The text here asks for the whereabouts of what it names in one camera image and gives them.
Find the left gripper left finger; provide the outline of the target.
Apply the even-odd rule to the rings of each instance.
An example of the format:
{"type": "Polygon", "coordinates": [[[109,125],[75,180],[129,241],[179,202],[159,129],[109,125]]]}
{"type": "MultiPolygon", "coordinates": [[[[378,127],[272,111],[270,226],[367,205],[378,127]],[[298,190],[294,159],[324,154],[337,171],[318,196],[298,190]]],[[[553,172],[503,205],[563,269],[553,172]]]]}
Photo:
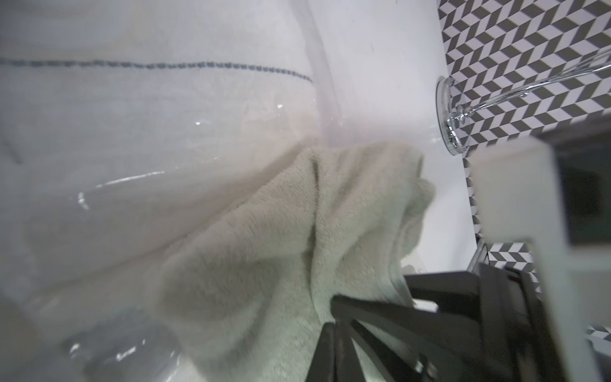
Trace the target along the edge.
{"type": "Polygon", "coordinates": [[[305,382],[334,382],[336,380],[335,329],[336,326],[332,322],[325,323],[321,328],[305,382]]]}

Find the pale green cloth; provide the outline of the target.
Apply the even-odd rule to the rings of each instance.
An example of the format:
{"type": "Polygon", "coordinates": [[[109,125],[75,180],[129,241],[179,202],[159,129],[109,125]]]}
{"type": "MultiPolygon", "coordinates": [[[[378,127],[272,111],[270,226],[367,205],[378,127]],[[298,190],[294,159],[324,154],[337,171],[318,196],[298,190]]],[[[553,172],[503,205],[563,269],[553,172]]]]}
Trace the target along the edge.
{"type": "Polygon", "coordinates": [[[150,304],[207,381],[303,381],[337,294],[409,307],[434,186],[404,143],[302,151],[170,248],[150,304]]]}

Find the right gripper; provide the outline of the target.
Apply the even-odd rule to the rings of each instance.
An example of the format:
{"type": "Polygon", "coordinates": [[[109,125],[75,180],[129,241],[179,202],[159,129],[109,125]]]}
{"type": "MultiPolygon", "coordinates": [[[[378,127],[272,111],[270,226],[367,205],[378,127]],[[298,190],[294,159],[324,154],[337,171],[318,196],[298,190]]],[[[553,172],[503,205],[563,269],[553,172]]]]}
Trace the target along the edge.
{"type": "Polygon", "coordinates": [[[484,264],[479,277],[445,272],[404,279],[414,299],[435,302],[439,310],[481,308],[481,324],[461,315],[341,295],[332,298],[330,310],[386,381],[566,381],[531,276],[484,264]],[[406,345],[422,371],[404,362],[369,326],[406,345]]]}

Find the clear plastic vacuum bag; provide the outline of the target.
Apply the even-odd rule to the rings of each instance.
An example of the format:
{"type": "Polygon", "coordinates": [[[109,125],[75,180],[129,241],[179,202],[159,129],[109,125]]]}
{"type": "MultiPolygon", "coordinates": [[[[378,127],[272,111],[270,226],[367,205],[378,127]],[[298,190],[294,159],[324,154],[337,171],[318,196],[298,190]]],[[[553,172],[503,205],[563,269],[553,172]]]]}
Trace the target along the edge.
{"type": "Polygon", "coordinates": [[[308,1],[1,4],[1,379],[197,379],[165,251],[321,137],[308,1]]]}

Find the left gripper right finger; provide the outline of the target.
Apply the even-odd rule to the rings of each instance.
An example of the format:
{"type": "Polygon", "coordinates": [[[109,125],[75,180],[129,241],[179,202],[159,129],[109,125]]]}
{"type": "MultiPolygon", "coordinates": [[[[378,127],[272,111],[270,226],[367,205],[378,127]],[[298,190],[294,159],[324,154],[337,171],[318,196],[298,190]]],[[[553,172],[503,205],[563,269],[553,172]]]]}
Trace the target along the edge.
{"type": "Polygon", "coordinates": [[[343,322],[336,323],[336,381],[365,382],[349,327],[343,322]]]}

